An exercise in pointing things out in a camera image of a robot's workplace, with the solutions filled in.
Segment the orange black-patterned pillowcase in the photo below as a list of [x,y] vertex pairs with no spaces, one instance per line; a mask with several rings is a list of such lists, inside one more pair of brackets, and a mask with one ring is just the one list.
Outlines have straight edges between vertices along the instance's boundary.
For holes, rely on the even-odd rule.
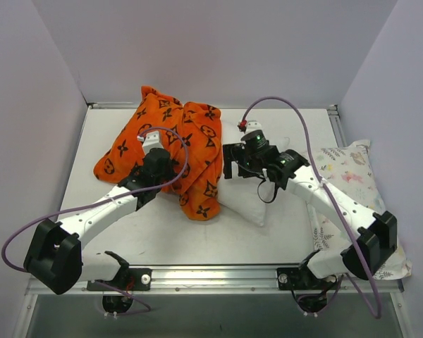
[[164,187],[179,197],[191,220],[210,220],[219,214],[218,182],[223,154],[221,111],[209,104],[181,103],[149,86],[141,88],[142,100],[111,148],[97,161],[93,174],[116,184],[142,165],[144,152],[137,139],[145,130],[159,127],[161,143],[169,151],[175,173],[182,176]]

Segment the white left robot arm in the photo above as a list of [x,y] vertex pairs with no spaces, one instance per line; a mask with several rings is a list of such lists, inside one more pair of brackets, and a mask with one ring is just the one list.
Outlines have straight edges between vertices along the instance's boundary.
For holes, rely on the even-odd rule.
[[24,269],[53,293],[60,295],[77,282],[105,282],[123,289],[132,280],[129,263],[117,253],[85,255],[86,245],[106,228],[140,210],[174,177],[170,153],[154,148],[132,171],[100,200],[97,206],[58,222],[43,220],[35,230],[24,260]]

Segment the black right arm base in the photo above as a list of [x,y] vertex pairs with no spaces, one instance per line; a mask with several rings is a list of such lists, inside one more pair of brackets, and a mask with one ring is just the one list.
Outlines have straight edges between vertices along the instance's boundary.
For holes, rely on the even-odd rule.
[[282,291],[324,291],[335,289],[338,284],[336,277],[318,279],[307,268],[296,265],[277,268],[276,276]]

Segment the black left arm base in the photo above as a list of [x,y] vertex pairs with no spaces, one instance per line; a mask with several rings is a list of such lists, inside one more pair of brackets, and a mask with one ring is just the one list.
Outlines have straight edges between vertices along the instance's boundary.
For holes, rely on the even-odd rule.
[[125,272],[119,272],[118,275],[110,281],[100,280],[100,282],[126,292],[146,292],[151,288],[152,269],[129,268]]

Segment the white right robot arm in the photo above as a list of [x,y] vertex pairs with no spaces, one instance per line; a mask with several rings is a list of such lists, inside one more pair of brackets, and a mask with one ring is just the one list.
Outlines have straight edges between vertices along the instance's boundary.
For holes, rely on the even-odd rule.
[[312,252],[298,271],[300,283],[314,288],[331,275],[349,273],[361,280],[373,277],[397,249],[397,220],[359,204],[320,178],[311,160],[287,149],[279,151],[261,130],[251,131],[238,143],[223,146],[223,176],[269,181],[274,189],[296,195],[337,225],[348,243],[337,249]]

